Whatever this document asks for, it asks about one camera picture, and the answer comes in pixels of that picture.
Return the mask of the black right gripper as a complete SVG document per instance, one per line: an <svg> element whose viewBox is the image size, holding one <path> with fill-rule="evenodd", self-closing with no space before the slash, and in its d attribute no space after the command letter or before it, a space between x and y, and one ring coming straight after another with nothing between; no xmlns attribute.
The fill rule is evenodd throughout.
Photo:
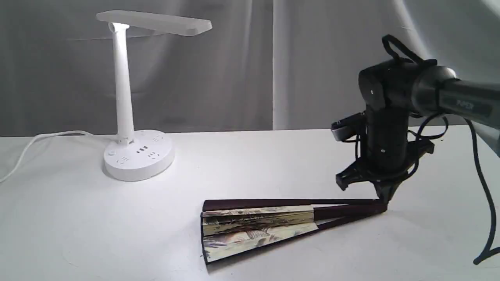
<svg viewBox="0 0 500 281"><path fill-rule="evenodd" d="M361 153L344 171L336 175L336 183L345 190L352 183L369 181L377 196L388 204L409 168L426 153L434 153L428 139L408 141L410 113L401 108L374 110L367 107L366 130L356 136Z"/></svg>

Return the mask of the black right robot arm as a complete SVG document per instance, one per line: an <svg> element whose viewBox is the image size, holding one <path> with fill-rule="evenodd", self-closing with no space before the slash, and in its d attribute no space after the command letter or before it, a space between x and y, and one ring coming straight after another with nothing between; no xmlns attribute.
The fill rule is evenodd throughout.
<svg viewBox="0 0 500 281"><path fill-rule="evenodd" d="M350 184L373 183L377 196L390 201L398 186L411 177L419 159L433 153L432 138L416 133L408 141L412 115L430 120L453 114L499 129L499 85L485 85L457 78L436 60L415 63L391 59L370 66L358 76L365 110L333 122L331 131L339 142L355 137L360 152L355 161L336 175L342 190Z"/></svg>

